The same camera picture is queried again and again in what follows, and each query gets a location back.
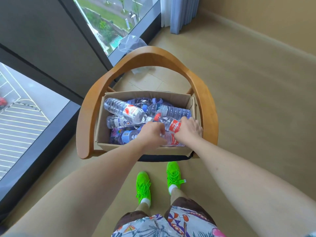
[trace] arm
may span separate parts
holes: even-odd
[[[164,134],[162,123],[147,123],[136,139],[74,171],[42,197],[7,234],[91,236],[145,150],[166,144],[160,133]]]
[[[199,136],[194,119],[181,120],[175,138],[205,163],[235,209],[262,237],[304,237],[316,230],[316,202],[261,167]]]

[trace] neon green sneaker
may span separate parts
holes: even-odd
[[[138,198],[138,204],[141,200],[147,198],[151,201],[150,187],[151,182],[149,176],[145,171],[139,172],[136,179],[136,198]]]
[[[180,188],[181,184],[186,183],[185,179],[181,179],[180,167],[176,161],[171,161],[167,164],[167,181],[168,190],[172,184],[175,184],[178,188]]]

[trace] curved wooden armrest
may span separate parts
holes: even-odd
[[[100,110],[101,97],[109,84],[119,75],[143,66],[160,66],[183,75],[191,84],[200,108],[203,138],[217,144],[218,121],[215,103],[204,82],[168,51],[154,46],[140,47],[127,54],[110,71],[103,75],[88,91],[79,112],[77,123],[77,152],[81,159],[90,158],[93,149],[95,121]]]

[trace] plastic bag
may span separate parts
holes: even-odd
[[[147,44],[144,42],[143,39],[137,36],[127,35],[120,40],[118,49],[128,54],[131,51],[143,46],[147,46]],[[137,74],[140,72],[147,72],[148,70],[149,70],[149,67],[139,67],[139,68],[132,69],[132,72],[134,74]]]

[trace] person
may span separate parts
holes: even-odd
[[[162,123],[145,124],[136,139],[60,181],[4,236],[91,236],[140,156],[166,144],[160,137],[164,132]],[[175,138],[199,155],[227,199],[259,236],[303,237],[316,230],[314,200],[268,171],[207,142],[201,134],[198,121],[184,117]],[[224,237],[212,217],[180,190],[184,180],[176,162],[168,163],[167,176],[171,206],[165,217],[150,216],[151,183],[148,174],[140,172],[139,207],[118,221],[112,236]]]

